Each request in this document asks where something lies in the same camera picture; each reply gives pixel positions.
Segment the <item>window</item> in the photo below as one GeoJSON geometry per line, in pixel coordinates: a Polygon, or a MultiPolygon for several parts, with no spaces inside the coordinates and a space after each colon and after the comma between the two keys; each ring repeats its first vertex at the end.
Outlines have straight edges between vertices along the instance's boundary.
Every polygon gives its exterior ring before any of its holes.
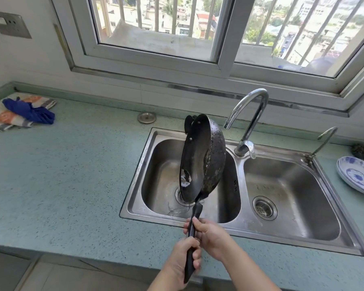
{"type": "Polygon", "coordinates": [[[189,30],[188,29],[180,29],[179,34],[183,34],[185,36],[188,36],[189,35],[189,30]]]}
{"type": "Polygon", "coordinates": [[[337,110],[364,93],[364,0],[53,4],[82,68],[236,93],[262,86],[272,99],[337,110]]]}

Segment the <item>sink basin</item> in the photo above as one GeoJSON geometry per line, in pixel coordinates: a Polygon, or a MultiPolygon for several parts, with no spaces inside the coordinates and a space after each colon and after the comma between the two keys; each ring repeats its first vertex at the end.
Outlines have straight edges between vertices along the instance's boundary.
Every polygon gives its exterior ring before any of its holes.
{"type": "MultiPolygon", "coordinates": [[[[164,140],[155,146],[141,194],[150,210],[186,219],[192,214],[193,204],[186,204],[180,197],[179,170],[183,147],[184,141],[176,139],[164,140]]],[[[236,166],[228,152],[221,180],[202,204],[204,207],[201,216],[217,223],[227,223],[239,214],[241,201],[236,166]]]]}
{"type": "Polygon", "coordinates": [[[304,167],[256,157],[245,161],[244,174],[250,202],[262,218],[262,232],[326,241],[340,235],[340,222],[323,189],[304,167]]]}
{"type": "MultiPolygon", "coordinates": [[[[181,227],[192,204],[179,193],[186,135],[153,128],[142,153],[122,218],[181,227]]],[[[333,187],[318,162],[302,152],[255,145],[256,159],[233,153],[226,140],[224,173],[202,201],[205,217],[229,234],[275,243],[364,255],[353,229],[335,202],[333,187]]]]}

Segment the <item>faucet spout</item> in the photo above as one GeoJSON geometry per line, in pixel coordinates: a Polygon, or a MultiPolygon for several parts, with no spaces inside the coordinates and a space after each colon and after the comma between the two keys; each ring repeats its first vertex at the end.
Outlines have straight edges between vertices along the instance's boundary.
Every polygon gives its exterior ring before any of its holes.
{"type": "Polygon", "coordinates": [[[231,128],[234,120],[238,117],[238,115],[244,109],[244,107],[246,107],[256,97],[262,98],[260,105],[257,108],[255,115],[253,116],[247,130],[245,131],[243,138],[241,138],[240,143],[238,144],[238,146],[236,147],[236,149],[234,151],[235,154],[240,157],[243,157],[247,153],[247,151],[249,151],[251,158],[255,158],[255,151],[253,148],[253,143],[251,141],[248,141],[248,138],[251,135],[254,127],[256,126],[258,120],[260,119],[260,117],[263,114],[264,109],[267,106],[267,102],[268,102],[268,98],[269,98],[267,90],[266,89],[256,89],[256,90],[250,92],[249,94],[245,95],[245,97],[240,100],[240,102],[236,105],[236,107],[233,108],[233,111],[231,112],[231,114],[229,115],[228,119],[226,120],[226,122],[224,124],[224,128],[226,130],[229,130],[231,128]]]}
{"type": "Polygon", "coordinates": [[[317,140],[320,140],[327,133],[330,133],[330,135],[326,137],[326,140],[313,153],[306,155],[306,160],[308,162],[313,161],[315,155],[329,142],[330,138],[333,137],[333,135],[337,132],[338,129],[339,129],[338,127],[332,127],[318,136],[317,140]]]}

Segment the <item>stacked plates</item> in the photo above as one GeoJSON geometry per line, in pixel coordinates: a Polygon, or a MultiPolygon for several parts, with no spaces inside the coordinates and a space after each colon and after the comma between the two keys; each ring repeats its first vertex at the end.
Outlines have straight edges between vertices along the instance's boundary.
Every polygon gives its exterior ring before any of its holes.
{"type": "Polygon", "coordinates": [[[364,161],[352,156],[341,157],[337,161],[340,177],[353,189],[364,194],[364,161]]]}

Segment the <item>countertop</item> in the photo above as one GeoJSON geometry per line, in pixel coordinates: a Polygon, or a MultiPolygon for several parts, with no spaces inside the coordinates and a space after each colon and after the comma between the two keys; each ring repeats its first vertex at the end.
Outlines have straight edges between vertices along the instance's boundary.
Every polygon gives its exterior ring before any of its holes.
{"type": "MultiPolygon", "coordinates": [[[[119,212],[152,127],[183,130],[159,116],[140,124],[138,112],[57,99],[52,126],[0,132],[0,246],[160,269],[181,228],[127,220],[119,212]]],[[[243,130],[224,131],[238,140],[243,130]]],[[[312,151],[320,143],[253,132],[257,144],[312,151]]],[[[335,173],[343,145],[318,155],[324,171],[364,235],[364,195],[335,173]]],[[[281,288],[364,290],[364,257],[235,237],[281,288]]],[[[204,254],[201,275],[229,279],[204,254]]]]}

